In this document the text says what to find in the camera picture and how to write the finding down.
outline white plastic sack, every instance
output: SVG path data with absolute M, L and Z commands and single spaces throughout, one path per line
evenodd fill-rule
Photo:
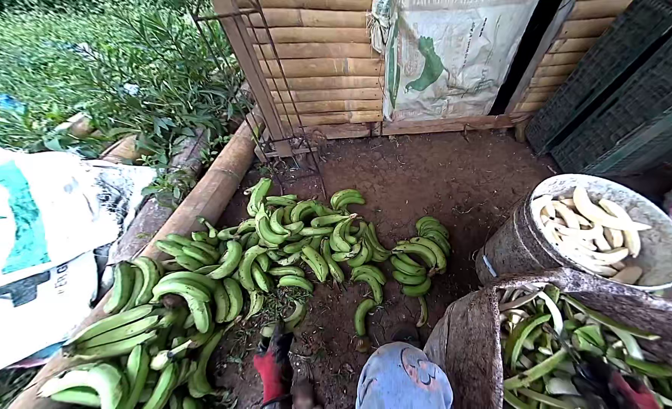
M 0 148 L 0 369 L 70 335 L 99 283 L 94 249 L 129 225 L 148 167 Z
M 44 272 L 118 237 L 98 172 L 72 153 L 0 148 L 0 286 Z
M 487 115 L 537 0 L 393 0 L 384 117 Z
M 66 340 L 91 313 L 97 288 L 92 251 L 0 287 L 0 369 Z

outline work glove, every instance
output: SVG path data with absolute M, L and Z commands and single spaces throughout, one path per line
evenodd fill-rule
M 293 367 L 288 353 L 293 342 L 293 333 L 284 333 L 283 320 L 276 323 L 273 336 L 261 337 L 253 358 L 262 380 L 262 406 L 291 399 Z
M 641 381 L 633 376 L 623 377 L 618 370 L 611 374 L 609 388 L 615 390 L 614 395 L 621 395 L 624 405 L 629 409 L 659 409 L 656 398 Z
M 572 381 L 591 409 L 659 409 L 651 391 L 637 378 L 622 376 L 599 358 L 584 355 L 583 360 Z

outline gray bucket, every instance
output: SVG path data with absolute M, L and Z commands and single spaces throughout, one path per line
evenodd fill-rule
M 672 286 L 672 221 L 645 197 L 607 179 L 591 175 L 557 175 L 542 182 L 520 200 L 505 223 L 477 253 L 475 267 L 483 284 L 508 273 L 541 271 L 565 266 L 593 274 L 545 239 L 540 220 L 534 220 L 530 202 L 544 194 L 571 197 L 576 186 L 583 186 L 593 201 L 605 198 L 620 204 L 631 218 L 652 226 L 640 232 L 639 256 L 627 260 L 644 271 L 639 282 L 630 287 L 656 291 Z

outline bamboo wall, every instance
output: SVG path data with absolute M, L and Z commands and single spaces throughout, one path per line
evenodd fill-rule
M 249 2 L 239 2 L 247 8 Z M 384 64 L 371 49 L 371 0 L 260 0 L 275 52 L 258 14 L 250 36 L 281 119 L 303 125 L 380 122 Z M 285 81 L 291 88 L 286 92 Z
M 631 0 L 577 0 L 513 112 L 540 109 L 629 3 Z

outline person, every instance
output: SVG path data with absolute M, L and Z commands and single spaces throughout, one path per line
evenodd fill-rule
M 260 339 L 254 364 L 262 380 L 263 409 L 320 408 L 315 404 L 310 382 L 302 379 L 292 385 L 293 367 L 288 358 L 292 341 L 293 333 L 284 332 L 282 321 L 277 323 L 272 338 Z M 452 407 L 449 379 L 418 348 L 416 329 L 397 328 L 392 341 L 378 348 L 363 366 L 356 409 Z M 637 379 L 622 376 L 599 359 L 586 356 L 584 360 L 581 372 L 589 375 L 574 377 L 574 384 L 589 408 L 659 408 L 651 391 Z
M 378 348 L 361 370 L 356 394 L 356 409 L 429 408 L 452 405 L 452 388 L 447 375 L 414 344 L 413 334 L 397 330 L 394 342 Z M 293 388 L 293 367 L 288 352 L 293 333 L 285 333 L 282 322 L 273 336 L 261 338 L 254 357 L 262 380 L 263 409 L 315 409 L 313 388 L 297 381 Z

